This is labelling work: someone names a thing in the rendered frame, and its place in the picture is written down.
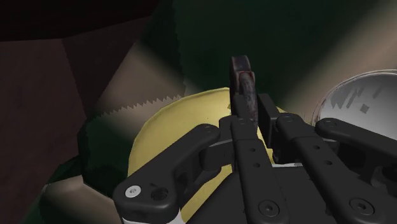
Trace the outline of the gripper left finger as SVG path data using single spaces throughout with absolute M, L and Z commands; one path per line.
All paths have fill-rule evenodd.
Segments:
M 250 103 L 232 98 L 232 115 L 218 126 L 200 124 L 143 165 L 113 192 L 125 224 L 168 224 L 221 167 L 239 175 L 247 224 L 290 224 L 289 211 L 267 151 L 258 138 Z

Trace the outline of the clear glass bowl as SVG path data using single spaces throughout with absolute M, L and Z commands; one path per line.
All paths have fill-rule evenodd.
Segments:
M 362 73 L 338 84 L 316 106 L 311 124 L 323 118 L 397 140 L 397 69 Z

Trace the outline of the yellow plate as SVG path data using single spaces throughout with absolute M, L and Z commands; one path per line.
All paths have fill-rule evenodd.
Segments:
M 132 145 L 128 177 L 194 127 L 204 123 L 218 126 L 222 118 L 232 115 L 228 92 L 227 88 L 219 88 L 184 97 L 153 115 L 143 125 Z M 295 216 L 288 207 L 286 187 L 279 182 L 279 175 L 289 173 L 293 167 L 275 165 L 272 150 L 266 145 L 259 124 L 256 133 L 272 164 L 289 211 L 290 224 L 295 224 Z M 222 166 L 217 175 L 205 182 L 179 210 L 176 219 L 168 224 L 247 224 L 235 167 L 232 164 Z

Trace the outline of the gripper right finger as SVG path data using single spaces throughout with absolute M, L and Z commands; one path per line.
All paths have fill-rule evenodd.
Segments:
M 280 113 L 268 94 L 258 94 L 259 127 L 275 161 L 298 158 L 337 224 L 397 224 L 397 198 L 375 189 L 377 167 L 397 165 L 397 141 L 336 118 L 310 126 L 293 113 Z M 356 177 L 326 143 L 332 139 L 361 150 Z

